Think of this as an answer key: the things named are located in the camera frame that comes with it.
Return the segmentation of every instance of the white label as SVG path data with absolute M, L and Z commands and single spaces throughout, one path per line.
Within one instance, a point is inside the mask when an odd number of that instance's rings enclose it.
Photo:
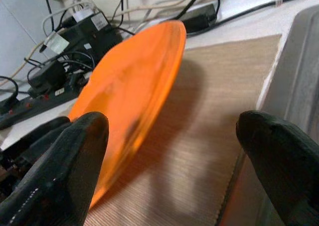
M 69 45 L 69 42 L 57 33 L 49 36 L 49 38 L 50 39 L 48 40 L 48 42 L 45 43 L 45 45 L 57 54 L 62 53 L 64 49 Z
M 86 43 L 83 45 L 85 47 L 86 50 L 91 49 L 92 46 L 89 43 Z
M 79 11 L 76 11 L 73 15 L 73 18 L 75 19 L 75 21 L 78 23 L 81 20 L 89 17 L 90 15 L 93 15 L 94 12 L 93 10 L 91 10 L 90 8 L 85 8 Z
M 58 95 L 60 95 L 60 94 L 62 94 L 62 93 L 64 93 L 64 88 L 61 88 L 61 89 L 59 89 L 59 90 L 56 90 L 54 94 L 55 94 L 56 96 L 58 96 Z
M 108 25 L 108 22 L 106 21 L 102 13 L 98 13 L 97 15 L 93 16 L 91 20 L 98 31 L 100 31 L 102 28 Z

